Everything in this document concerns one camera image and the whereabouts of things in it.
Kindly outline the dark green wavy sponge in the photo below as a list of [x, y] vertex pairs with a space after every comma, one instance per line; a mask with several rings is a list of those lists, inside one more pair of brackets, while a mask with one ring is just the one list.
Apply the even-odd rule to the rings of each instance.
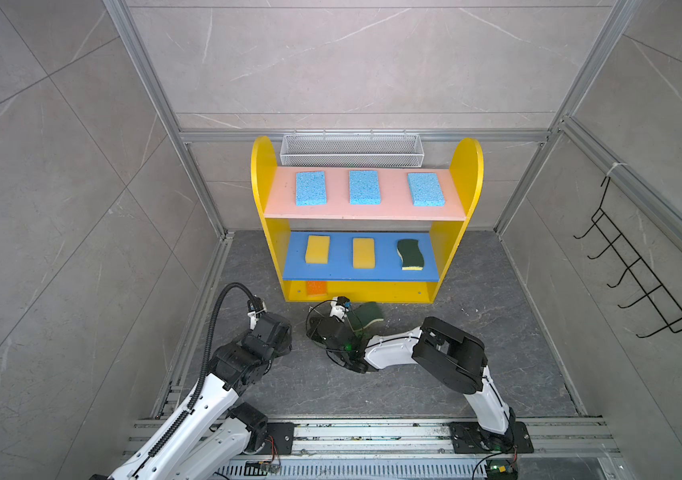
[[384, 314], [376, 302], [366, 302], [350, 310], [348, 318], [352, 330], [362, 334], [373, 324], [383, 322]]
[[404, 271], [420, 271], [425, 267], [425, 259], [419, 247], [419, 240], [404, 238], [397, 241], [397, 253]]

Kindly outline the orange sponge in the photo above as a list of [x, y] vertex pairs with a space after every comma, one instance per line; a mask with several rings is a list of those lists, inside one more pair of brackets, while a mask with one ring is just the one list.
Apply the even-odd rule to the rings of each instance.
[[310, 297], [326, 295], [327, 294], [327, 282], [326, 281], [307, 281], [306, 282], [306, 294]]

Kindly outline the yellow rectangular sponge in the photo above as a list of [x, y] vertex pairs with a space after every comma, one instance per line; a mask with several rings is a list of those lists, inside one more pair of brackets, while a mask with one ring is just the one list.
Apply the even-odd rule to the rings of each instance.
[[376, 267], [375, 240], [373, 238], [353, 239], [353, 268], [369, 270]]

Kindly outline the dark green wavy sponge front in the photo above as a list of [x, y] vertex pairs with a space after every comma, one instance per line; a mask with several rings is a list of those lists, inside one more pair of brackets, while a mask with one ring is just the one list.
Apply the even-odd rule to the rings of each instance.
[[420, 271], [425, 267], [425, 259], [419, 247], [419, 240], [404, 238], [397, 241], [397, 253], [404, 271]]

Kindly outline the light blue cellulose sponge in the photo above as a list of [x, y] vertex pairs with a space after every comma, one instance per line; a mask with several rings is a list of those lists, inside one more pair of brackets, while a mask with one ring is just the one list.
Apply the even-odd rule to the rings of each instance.
[[442, 207], [445, 197], [436, 173], [408, 173], [408, 185], [415, 207]]

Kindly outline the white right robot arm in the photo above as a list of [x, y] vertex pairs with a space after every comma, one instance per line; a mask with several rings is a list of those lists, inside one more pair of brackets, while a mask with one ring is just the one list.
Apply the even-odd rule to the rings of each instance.
[[444, 386], [464, 396], [473, 422], [451, 422], [457, 453], [528, 454], [534, 451], [527, 427], [502, 399], [479, 338], [436, 317], [400, 334], [363, 339], [336, 316], [310, 315], [307, 337], [322, 346], [333, 363], [355, 373], [418, 365]]

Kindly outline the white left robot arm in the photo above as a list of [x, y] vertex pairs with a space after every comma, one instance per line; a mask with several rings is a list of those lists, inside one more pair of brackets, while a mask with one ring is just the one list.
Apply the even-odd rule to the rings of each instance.
[[180, 406], [109, 479], [207, 479], [233, 457], [261, 450], [268, 418], [238, 400], [290, 352], [292, 329], [269, 312], [249, 318], [244, 336], [208, 355]]

